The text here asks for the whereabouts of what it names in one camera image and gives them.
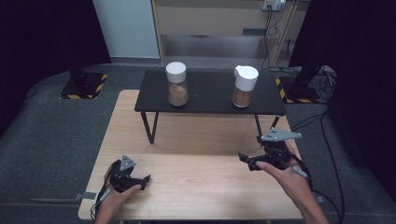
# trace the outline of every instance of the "yellow and black hazard tape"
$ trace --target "yellow and black hazard tape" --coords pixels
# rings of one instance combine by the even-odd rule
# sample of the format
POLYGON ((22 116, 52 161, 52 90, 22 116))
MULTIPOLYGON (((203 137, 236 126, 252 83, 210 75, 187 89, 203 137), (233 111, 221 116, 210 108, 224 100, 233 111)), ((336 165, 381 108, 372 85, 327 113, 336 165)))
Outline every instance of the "yellow and black hazard tape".
POLYGON ((85 94, 67 94, 67 95, 61 95, 61 99, 71 99, 71 100, 81 100, 81 99, 96 99, 96 97, 99 95, 99 92, 102 90, 103 85, 105 84, 105 81, 107 79, 107 75, 103 74, 97 88, 96 92, 91 95, 85 95, 85 94))
POLYGON ((280 82, 279 78, 276 78, 276 85, 277 88, 279 89, 279 94, 280 97, 282 98, 282 101, 284 104, 316 104, 318 103, 318 100, 312 100, 312 99, 289 99, 287 94, 285 93, 285 90, 283 89, 282 83, 280 82))

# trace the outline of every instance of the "spice jar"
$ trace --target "spice jar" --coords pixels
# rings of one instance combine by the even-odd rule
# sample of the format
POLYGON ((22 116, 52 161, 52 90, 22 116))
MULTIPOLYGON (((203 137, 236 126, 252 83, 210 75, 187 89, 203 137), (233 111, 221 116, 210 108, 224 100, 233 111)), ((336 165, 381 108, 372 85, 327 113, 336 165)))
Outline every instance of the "spice jar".
POLYGON ((186 65, 174 62, 166 65, 168 78, 168 101, 174 106, 183 106, 189 101, 186 81, 186 65))
POLYGON ((235 87, 233 90, 233 104, 237 107, 247 107, 251 102, 251 95, 256 85, 259 71, 250 66, 236 66, 233 72, 235 87))

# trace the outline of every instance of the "person's right hand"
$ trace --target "person's right hand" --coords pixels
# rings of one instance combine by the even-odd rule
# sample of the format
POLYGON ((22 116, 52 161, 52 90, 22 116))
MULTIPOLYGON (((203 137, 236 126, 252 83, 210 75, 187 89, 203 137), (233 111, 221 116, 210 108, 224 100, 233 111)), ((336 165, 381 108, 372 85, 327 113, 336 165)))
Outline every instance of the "person's right hand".
MULTIPOLYGON (((291 153, 295 154, 294 148, 288 142, 286 142, 286 146, 291 153)), ((329 223, 305 178, 295 172, 291 167, 286 170, 279 170, 264 161, 257 161, 256 165, 271 175, 282 189, 285 190, 285 193, 300 209, 305 223, 329 223)), ((298 162, 291 159, 290 165, 298 166, 298 162)))

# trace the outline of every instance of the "white wall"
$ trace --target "white wall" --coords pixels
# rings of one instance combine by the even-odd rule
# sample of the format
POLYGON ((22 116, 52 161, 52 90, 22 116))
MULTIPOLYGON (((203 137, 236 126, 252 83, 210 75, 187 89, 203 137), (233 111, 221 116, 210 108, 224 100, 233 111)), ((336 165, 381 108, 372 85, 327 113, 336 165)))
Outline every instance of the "white wall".
POLYGON ((150 0, 93 0, 110 57, 160 58, 150 0))

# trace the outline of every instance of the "white lid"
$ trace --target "white lid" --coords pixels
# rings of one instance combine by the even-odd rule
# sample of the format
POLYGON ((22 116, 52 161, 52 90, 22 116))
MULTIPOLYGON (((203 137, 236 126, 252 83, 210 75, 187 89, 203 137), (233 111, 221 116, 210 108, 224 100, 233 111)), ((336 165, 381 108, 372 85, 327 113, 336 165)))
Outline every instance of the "white lid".
POLYGON ((236 78, 235 86, 241 91, 252 91, 256 85, 259 71, 251 66, 235 67, 234 75, 236 78))
POLYGON ((180 83, 186 79, 186 65, 180 62, 166 65, 166 76, 173 83, 180 83))

